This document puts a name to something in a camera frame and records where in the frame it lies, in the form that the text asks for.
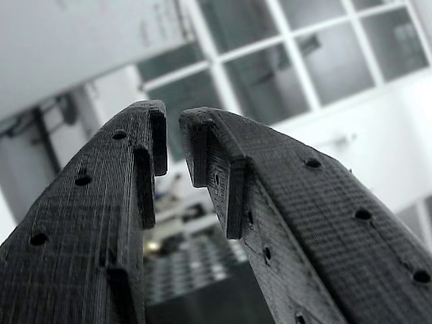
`hole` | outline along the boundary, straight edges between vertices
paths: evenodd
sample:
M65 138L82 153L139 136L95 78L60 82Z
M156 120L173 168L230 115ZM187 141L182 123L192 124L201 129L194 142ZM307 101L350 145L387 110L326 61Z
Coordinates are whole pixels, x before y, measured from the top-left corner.
M92 182L92 178L90 178L88 175L75 179L75 184L77 186L87 186L91 182Z
M48 237L44 233L38 233L30 238L30 244L34 246L40 246L48 240Z
M304 164L311 169L318 169L321 166L321 162L314 157L307 159Z
M362 221L368 221L368 220L372 219L372 215L366 209L361 208L361 209L357 210L356 218L361 219Z
M271 259L271 253L270 253L270 249L269 248L265 248L264 249L264 255L265 257L270 260Z
M126 133L125 130L116 130L114 135L113 135L113 138L115 140L122 140L123 138L126 138L127 135L128 135L128 133Z
M431 276L425 270L417 270L416 272L414 272L412 278L413 280L415 280L415 282L418 282L420 284L428 284L429 282L431 282Z
M296 315L296 324L306 324L303 315Z
M253 223L254 223L254 219L253 219L253 217L252 217L252 212L251 212L251 211L248 211L248 219L249 219L249 223L250 223L250 224L253 224Z

